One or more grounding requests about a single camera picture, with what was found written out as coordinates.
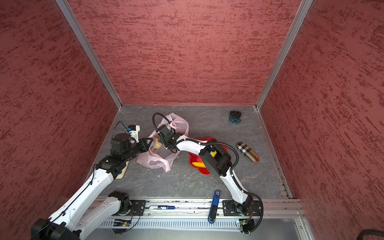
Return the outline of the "pink plastic bag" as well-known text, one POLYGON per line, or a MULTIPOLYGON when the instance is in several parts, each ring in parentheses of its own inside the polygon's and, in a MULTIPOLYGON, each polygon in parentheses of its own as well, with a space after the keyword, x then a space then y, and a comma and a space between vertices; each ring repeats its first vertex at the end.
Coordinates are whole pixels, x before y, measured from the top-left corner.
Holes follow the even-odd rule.
MULTIPOLYGON (((177 133, 181 133, 182 136, 188 136, 190 126, 189 123, 176 115, 175 113, 170 113, 161 120, 159 124, 155 123, 157 129, 166 125, 169 128, 175 129, 177 133)), ((137 163, 148 168, 148 169, 159 169, 162 168, 165 172, 169 172, 173 165, 174 160, 178 157, 179 152, 174 148, 173 150, 167 150, 164 145, 158 150, 154 149, 154 140, 159 138, 159 135, 156 132, 156 129, 150 134, 149 138, 153 138, 153 142, 149 148, 149 151, 139 155, 137 163)))

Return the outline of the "red flower-shaped bowl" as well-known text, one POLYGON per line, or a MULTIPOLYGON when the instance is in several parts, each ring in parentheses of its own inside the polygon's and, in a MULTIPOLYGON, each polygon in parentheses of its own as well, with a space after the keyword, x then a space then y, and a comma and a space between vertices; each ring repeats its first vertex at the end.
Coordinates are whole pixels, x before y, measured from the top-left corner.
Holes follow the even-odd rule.
POLYGON ((218 144, 215 138, 187 139, 186 142, 194 147, 190 152, 190 164, 194 168, 203 175, 226 176, 227 163, 231 159, 226 146, 218 144))

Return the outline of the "yellow fake banana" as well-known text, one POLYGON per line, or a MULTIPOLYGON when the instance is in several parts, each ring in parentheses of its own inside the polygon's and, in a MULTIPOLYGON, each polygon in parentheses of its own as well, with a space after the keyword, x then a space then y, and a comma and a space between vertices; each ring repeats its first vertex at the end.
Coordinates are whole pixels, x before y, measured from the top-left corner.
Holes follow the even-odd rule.
POLYGON ((192 165, 196 168, 206 168, 203 162, 193 162, 192 165))

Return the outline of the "beige fake garlic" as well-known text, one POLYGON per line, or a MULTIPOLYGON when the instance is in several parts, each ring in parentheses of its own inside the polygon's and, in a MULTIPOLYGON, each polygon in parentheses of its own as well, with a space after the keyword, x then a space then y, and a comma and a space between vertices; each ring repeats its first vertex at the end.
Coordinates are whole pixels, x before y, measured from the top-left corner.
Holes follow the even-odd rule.
POLYGON ((163 144, 160 142, 159 138, 155 138, 155 140, 154 140, 154 149, 158 150, 158 149, 160 149, 162 147, 162 145, 163 144))

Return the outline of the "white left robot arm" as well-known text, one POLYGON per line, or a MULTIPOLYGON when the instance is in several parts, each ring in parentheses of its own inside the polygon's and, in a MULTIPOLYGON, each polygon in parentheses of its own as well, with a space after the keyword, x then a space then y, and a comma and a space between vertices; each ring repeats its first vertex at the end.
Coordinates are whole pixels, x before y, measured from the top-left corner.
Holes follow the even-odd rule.
POLYGON ((84 240, 112 215, 135 214, 129 195, 114 191, 91 212, 87 209, 99 194, 123 172, 128 161, 149 150, 153 139, 135 140, 129 134, 112 139, 111 153, 94 165, 89 179, 56 212, 47 219, 38 219, 31 228, 32 240, 84 240))

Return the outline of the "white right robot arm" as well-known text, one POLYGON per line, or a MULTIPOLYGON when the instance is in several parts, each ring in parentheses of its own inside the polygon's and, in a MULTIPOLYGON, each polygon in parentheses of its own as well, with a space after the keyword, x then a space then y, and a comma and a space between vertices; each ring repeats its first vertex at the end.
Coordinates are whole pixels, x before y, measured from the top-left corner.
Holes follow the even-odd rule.
POLYGON ((167 150, 185 151, 201 158, 211 175, 219 177, 230 191, 238 214, 247 216, 251 213, 253 197, 245 190, 234 171, 239 162, 239 154, 233 147, 216 140, 191 139, 166 125, 155 130, 167 150))

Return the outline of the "cream yellow calculator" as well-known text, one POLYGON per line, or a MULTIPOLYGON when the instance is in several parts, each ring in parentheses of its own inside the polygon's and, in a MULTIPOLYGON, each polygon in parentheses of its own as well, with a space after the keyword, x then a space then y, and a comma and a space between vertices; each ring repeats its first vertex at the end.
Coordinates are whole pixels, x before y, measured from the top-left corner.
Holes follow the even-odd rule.
POLYGON ((117 175, 116 179, 122 179, 127 171, 129 161, 126 162, 126 166, 122 169, 121 173, 117 175))

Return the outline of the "blue marker pen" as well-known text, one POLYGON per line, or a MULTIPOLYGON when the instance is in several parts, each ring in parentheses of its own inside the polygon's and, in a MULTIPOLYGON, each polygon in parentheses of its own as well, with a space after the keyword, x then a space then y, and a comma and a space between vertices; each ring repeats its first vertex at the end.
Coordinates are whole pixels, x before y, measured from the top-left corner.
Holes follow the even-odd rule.
POLYGON ((176 207, 175 206, 169 206, 169 205, 151 205, 149 207, 150 210, 161 210, 161 211, 165 211, 165 210, 175 210, 176 207))

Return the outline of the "blue black handheld device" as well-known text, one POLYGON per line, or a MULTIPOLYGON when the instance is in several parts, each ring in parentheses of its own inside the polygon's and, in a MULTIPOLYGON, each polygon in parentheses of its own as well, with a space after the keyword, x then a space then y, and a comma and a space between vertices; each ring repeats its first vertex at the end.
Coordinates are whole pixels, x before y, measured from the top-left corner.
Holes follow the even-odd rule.
POLYGON ((221 196, 221 192, 219 190, 216 190, 211 202, 211 207, 208 215, 208 222, 210 224, 214 224, 216 221, 218 206, 220 202, 220 196, 221 196))

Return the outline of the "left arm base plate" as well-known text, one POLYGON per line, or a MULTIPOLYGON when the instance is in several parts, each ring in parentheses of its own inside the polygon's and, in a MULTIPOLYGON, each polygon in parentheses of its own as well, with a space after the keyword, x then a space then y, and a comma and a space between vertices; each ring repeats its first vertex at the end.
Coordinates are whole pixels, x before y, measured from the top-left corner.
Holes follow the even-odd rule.
POLYGON ((134 209, 134 216, 142 217, 146 209, 146 200, 130 200, 131 206, 134 209))

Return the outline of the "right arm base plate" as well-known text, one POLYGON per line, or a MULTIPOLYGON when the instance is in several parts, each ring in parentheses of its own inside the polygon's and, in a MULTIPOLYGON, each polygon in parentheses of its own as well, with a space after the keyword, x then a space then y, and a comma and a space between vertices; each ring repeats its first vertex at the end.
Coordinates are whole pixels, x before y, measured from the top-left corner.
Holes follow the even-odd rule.
POLYGON ((260 201, 252 201, 245 205, 241 205, 232 200, 223 200, 223 213, 226 217, 260 217, 262 215, 263 207, 260 201))

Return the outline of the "aluminium front rail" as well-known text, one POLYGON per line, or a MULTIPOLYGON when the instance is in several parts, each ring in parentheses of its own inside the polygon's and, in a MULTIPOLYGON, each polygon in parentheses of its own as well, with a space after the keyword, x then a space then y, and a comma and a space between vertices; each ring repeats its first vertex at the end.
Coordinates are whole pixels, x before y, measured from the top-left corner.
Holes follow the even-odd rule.
MULTIPOLYGON (((85 217, 91 211, 97 208, 109 208, 107 218, 117 217, 131 217, 131 213, 127 216, 119 216, 111 212, 111 209, 114 210, 116 207, 109 207, 112 204, 112 200, 107 200, 107 197, 98 197, 94 202, 88 207, 88 209, 80 215, 81 218, 85 217)), ((146 209, 144 211, 144 218, 203 218, 208 219, 212 199, 161 199, 161 198, 148 198, 148 199, 133 199, 130 200, 146 200, 146 209), (151 205, 169 205, 175 206, 175 210, 150 210, 151 205)), ((223 213, 222 202, 226 199, 220 199, 217 219, 230 219, 230 218, 244 218, 241 216, 226 217, 223 213)), ((296 218, 305 218, 306 214, 302 207, 300 200, 295 199, 264 199, 262 200, 264 204, 264 218, 272 219, 296 219, 296 218)))

